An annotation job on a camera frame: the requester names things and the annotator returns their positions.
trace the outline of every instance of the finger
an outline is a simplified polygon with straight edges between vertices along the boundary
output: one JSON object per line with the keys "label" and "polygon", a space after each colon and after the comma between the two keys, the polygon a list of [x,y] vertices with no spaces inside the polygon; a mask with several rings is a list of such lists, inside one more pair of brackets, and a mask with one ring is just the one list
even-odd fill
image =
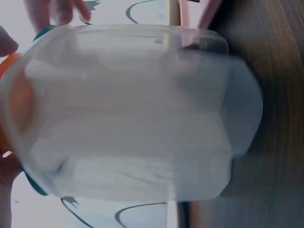
{"label": "finger", "polygon": [[91,19],[91,11],[83,0],[74,0],[75,7],[78,9],[81,17],[85,22]]}
{"label": "finger", "polygon": [[54,20],[58,25],[66,25],[73,18],[72,0],[53,0],[54,1]]}
{"label": "finger", "polygon": [[50,0],[23,0],[28,18],[36,33],[50,25]]}
{"label": "finger", "polygon": [[18,44],[0,26],[0,57],[7,56],[18,49]]}

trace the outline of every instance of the human hand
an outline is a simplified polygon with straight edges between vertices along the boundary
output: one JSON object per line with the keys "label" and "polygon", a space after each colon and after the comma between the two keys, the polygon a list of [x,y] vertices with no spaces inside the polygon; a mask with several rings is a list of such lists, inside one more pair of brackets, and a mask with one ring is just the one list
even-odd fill
{"label": "human hand", "polygon": [[58,25],[65,25],[73,18],[76,8],[84,21],[89,21],[91,12],[83,0],[23,0],[34,30],[38,33],[50,25],[52,17]]}
{"label": "human hand", "polygon": [[[15,52],[18,44],[0,26],[0,57]],[[17,158],[11,154],[3,158],[3,154],[9,149],[5,136],[0,132],[0,193],[10,193],[14,179],[20,174],[21,168]]]}

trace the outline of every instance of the plastic container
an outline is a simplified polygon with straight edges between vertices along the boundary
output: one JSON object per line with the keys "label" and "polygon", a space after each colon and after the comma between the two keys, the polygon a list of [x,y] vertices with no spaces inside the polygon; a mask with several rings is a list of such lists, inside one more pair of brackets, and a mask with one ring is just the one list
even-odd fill
{"label": "plastic container", "polygon": [[146,25],[63,26],[37,39],[0,80],[0,122],[26,173],[59,197],[219,195],[262,96],[244,61],[183,49],[187,37],[226,43]]}

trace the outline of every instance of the orange object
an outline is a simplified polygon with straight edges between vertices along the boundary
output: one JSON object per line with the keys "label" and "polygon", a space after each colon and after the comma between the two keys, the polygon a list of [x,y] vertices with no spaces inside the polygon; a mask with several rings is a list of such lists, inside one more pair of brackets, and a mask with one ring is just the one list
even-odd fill
{"label": "orange object", "polygon": [[19,53],[10,54],[2,63],[0,63],[0,78],[4,72],[12,65],[16,59],[20,56]]}
{"label": "orange object", "polygon": [[[4,72],[12,65],[16,59],[20,56],[18,53],[10,54],[1,64],[0,64],[0,78],[4,74]],[[7,140],[7,137],[2,129],[2,126],[0,126],[0,152],[1,156],[6,151],[12,151],[12,147],[10,143]]]}

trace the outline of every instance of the white surface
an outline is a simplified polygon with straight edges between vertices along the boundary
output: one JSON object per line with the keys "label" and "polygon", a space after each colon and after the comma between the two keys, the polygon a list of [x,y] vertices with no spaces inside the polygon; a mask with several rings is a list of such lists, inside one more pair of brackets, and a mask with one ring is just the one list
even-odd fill
{"label": "white surface", "polygon": [[[116,9],[121,2],[127,4],[133,4],[136,0],[107,0],[107,6],[109,9],[105,9],[105,12],[108,12],[107,18],[104,17],[104,12],[99,14],[99,10],[104,7],[103,4],[96,6],[98,11],[93,11],[92,23],[104,24],[104,23],[132,23],[128,20],[124,14],[120,17],[117,16]],[[151,5],[149,8],[142,9],[141,19],[153,21],[151,18],[146,19],[146,12],[150,12]],[[160,8],[155,9],[155,12],[161,12]],[[26,18],[26,13],[24,11],[23,2],[21,0],[0,0],[0,24],[6,29],[6,31],[19,43],[19,52],[27,50],[31,45],[33,38],[35,37],[35,32],[31,27],[29,21]],[[72,22],[73,26],[83,25],[78,19],[78,15],[74,17]],[[101,203],[103,208],[112,208],[112,213],[107,213],[103,218],[98,220],[100,215],[98,211],[93,211],[88,209],[86,212],[88,216],[95,216],[95,223],[101,224],[99,227],[103,227],[109,221],[112,223],[113,227],[120,227],[114,221],[114,211],[120,210],[125,207],[124,204],[113,206],[111,202],[106,204]],[[140,210],[134,211],[132,215],[128,217],[129,223],[132,221],[136,222],[140,217],[142,222],[147,221],[148,223],[140,223],[139,226],[131,226],[133,228],[147,227],[151,225],[153,228],[160,228],[165,226],[165,220],[162,216],[165,216],[165,211],[160,210],[159,208],[153,209],[153,213],[147,213],[143,208]],[[85,228],[81,225],[74,217],[67,212],[64,207],[61,205],[59,199],[56,197],[42,197],[38,195],[33,188],[30,186],[25,175],[20,175],[14,182],[13,192],[12,192],[12,228],[20,227],[45,227],[45,228],[54,228],[54,227],[65,227],[65,228]]]}

